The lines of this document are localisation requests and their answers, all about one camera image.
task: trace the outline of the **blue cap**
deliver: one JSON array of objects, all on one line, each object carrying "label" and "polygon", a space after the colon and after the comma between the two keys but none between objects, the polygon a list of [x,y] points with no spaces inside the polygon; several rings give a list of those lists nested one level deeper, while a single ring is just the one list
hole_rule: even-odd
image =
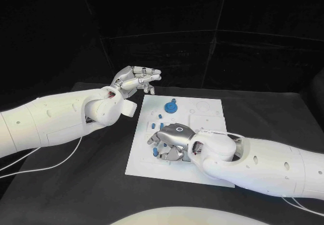
[{"label": "blue cap", "polygon": [[155,157],[158,156],[157,148],[153,149],[153,155],[154,155]]},{"label": "blue cap", "polygon": [[171,102],[168,102],[164,106],[164,110],[167,113],[174,113],[177,111],[176,99],[173,98]]}]

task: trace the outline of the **robotic hand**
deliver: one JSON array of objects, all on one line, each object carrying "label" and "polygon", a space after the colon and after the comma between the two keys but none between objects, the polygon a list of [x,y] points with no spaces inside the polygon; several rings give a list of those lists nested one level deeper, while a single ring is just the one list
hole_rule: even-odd
[{"label": "robotic hand", "polygon": [[201,129],[196,133],[177,123],[164,126],[147,144],[158,145],[160,142],[171,149],[157,158],[178,161],[187,151],[191,162],[209,178],[227,180],[271,196],[324,200],[322,154],[227,132]]},{"label": "robotic hand", "polygon": [[30,148],[72,141],[112,125],[119,115],[132,117],[137,104],[127,100],[137,89],[154,94],[150,81],[161,71],[125,67],[109,86],[37,98],[0,112],[0,157]]}]

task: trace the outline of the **black table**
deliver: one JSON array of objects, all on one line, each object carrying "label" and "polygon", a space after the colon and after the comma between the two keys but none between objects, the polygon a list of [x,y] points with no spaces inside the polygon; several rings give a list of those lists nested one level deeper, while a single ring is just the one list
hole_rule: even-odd
[{"label": "black table", "polygon": [[[76,83],[73,90],[104,87]],[[324,133],[295,93],[155,88],[157,95],[222,99],[227,131],[278,141],[324,153]],[[83,137],[70,159],[55,169],[19,174],[0,201],[0,224],[105,225],[153,208],[191,206],[240,214],[272,225],[322,225],[311,214],[278,197],[243,188],[226,188],[125,175],[127,161],[144,93],[132,118]],[[21,170],[55,165],[70,154],[78,140],[39,150]],[[301,199],[322,211],[324,202]]]}]

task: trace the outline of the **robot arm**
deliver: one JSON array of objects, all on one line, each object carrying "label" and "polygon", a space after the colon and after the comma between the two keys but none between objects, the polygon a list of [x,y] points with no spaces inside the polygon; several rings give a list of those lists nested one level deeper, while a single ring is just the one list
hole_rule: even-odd
[{"label": "robot arm", "polygon": [[239,135],[232,139],[212,130],[194,133],[181,124],[164,126],[148,144],[160,141],[171,150],[157,158],[178,161],[187,151],[191,162],[209,178],[227,180],[271,196],[324,200],[322,154]]},{"label": "robot arm", "polygon": [[0,157],[72,141],[112,125],[121,114],[132,117],[137,104],[127,98],[137,89],[154,94],[148,82],[160,80],[160,74],[160,70],[125,67],[109,86],[37,98],[0,112]]}]

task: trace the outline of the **black table surface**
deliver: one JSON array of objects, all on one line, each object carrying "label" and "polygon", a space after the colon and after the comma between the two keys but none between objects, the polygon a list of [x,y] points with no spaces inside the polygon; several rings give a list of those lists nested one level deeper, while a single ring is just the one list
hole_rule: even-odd
[{"label": "black table surface", "polygon": [[[104,87],[76,83],[73,90]],[[246,137],[278,141],[324,153],[324,133],[295,93],[155,88],[157,95],[222,100],[226,128]],[[129,98],[138,104],[134,117],[83,137],[69,160],[56,168],[19,174],[0,201],[0,224],[106,225],[125,216],[158,207],[190,206],[223,210],[271,225],[322,225],[324,217],[292,207],[281,198],[240,187],[227,188],[125,175],[144,93]],[[57,164],[78,140],[32,154],[21,170]],[[324,202],[301,199],[322,211]]]}]

